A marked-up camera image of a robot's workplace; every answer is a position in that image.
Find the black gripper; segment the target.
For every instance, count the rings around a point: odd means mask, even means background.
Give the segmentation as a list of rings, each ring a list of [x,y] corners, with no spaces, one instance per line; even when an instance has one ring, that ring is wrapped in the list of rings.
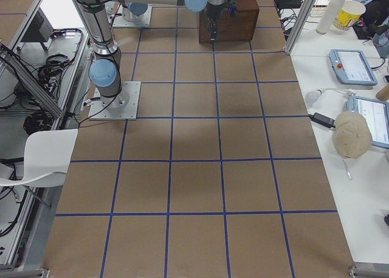
[[[206,16],[209,21],[210,44],[214,44],[218,34],[218,19],[220,19],[224,9],[227,9],[231,17],[237,15],[236,2],[234,0],[207,0]]]

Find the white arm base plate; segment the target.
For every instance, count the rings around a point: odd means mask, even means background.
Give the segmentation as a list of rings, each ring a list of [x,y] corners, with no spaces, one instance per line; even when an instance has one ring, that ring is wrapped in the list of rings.
[[[120,94],[113,100],[106,97],[100,98],[97,88],[94,97],[98,100],[92,101],[89,114],[91,120],[136,120],[139,97],[141,90],[140,81],[123,81]]]
[[[118,13],[113,20],[113,28],[141,29],[149,28],[151,22],[152,5],[148,4],[145,12],[139,16],[134,14],[131,9],[118,8]]]

